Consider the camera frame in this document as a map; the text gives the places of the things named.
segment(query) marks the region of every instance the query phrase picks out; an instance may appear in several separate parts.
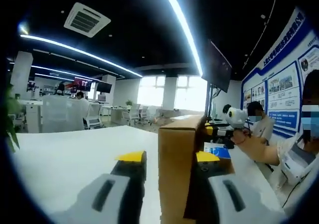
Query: cardboard box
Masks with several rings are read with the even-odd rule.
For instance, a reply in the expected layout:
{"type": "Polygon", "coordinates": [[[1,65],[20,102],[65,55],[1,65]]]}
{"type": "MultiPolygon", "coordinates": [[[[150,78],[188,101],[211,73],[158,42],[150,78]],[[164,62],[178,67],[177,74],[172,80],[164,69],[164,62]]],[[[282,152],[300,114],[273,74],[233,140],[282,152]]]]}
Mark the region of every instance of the cardboard box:
{"type": "MultiPolygon", "coordinates": [[[[159,129],[159,194],[161,223],[195,223],[185,219],[191,170],[196,152],[204,150],[203,131],[206,117],[195,115],[159,129]]],[[[231,160],[220,164],[233,172],[231,160]]]]}

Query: poster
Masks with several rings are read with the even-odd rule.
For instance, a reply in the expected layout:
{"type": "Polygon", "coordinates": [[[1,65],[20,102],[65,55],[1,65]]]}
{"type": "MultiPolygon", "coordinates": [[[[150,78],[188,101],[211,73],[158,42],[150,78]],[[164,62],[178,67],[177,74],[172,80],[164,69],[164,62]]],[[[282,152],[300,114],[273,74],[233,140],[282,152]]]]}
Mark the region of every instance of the poster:
{"type": "Polygon", "coordinates": [[[303,56],[298,59],[303,83],[307,75],[313,70],[319,70],[319,46],[312,46],[303,56]]]}
{"type": "Polygon", "coordinates": [[[251,102],[251,89],[244,92],[244,109],[247,109],[247,106],[251,102]]]}
{"type": "Polygon", "coordinates": [[[298,131],[300,88],[296,62],[268,80],[268,116],[275,127],[298,131]]]}
{"type": "Polygon", "coordinates": [[[265,98],[266,98],[266,89],[265,82],[255,86],[251,89],[251,101],[257,101],[261,104],[263,109],[265,110],[265,98]]]}

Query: hand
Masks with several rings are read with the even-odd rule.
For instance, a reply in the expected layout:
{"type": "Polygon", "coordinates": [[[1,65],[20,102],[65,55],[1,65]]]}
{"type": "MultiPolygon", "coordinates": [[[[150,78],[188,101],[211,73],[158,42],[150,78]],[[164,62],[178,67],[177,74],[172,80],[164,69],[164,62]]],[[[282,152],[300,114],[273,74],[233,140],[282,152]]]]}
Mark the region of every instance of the hand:
{"type": "Polygon", "coordinates": [[[230,140],[233,141],[236,145],[240,145],[246,140],[248,132],[248,130],[236,129],[234,130],[233,136],[230,138],[230,140]]]}

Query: blue banner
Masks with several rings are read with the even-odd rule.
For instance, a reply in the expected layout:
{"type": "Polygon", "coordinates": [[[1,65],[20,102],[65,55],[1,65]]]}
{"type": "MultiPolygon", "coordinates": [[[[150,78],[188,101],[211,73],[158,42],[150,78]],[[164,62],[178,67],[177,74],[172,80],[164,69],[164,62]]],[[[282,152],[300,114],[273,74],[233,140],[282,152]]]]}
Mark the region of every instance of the blue banner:
{"type": "Polygon", "coordinates": [[[296,128],[298,112],[269,111],[268,116],[275,120],[275,125],[296,128]]]}

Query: man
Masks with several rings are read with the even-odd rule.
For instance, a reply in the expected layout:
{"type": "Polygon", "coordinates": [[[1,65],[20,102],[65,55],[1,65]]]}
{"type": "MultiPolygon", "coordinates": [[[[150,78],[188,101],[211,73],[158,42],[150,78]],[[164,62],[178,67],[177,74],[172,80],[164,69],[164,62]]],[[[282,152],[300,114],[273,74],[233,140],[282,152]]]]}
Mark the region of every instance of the man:
{"type": "Polygon", "coordinates": [[[247,112],[249,120],[254,123],[251,129],[253,135],[263,138],[264,143],[269,142],[275,121],[265,114],[262,105],[257,101],[253,101],[248,105],[247,112]]]}
{"type": "Polygon", "coordinates": [[[90,106],[89,101],[84,98],[84,94],[82,91],[76,94],[76,98],[81,102],[82,117],[86,117],[86,115],[88,114],[89,106],[90,106]]]}

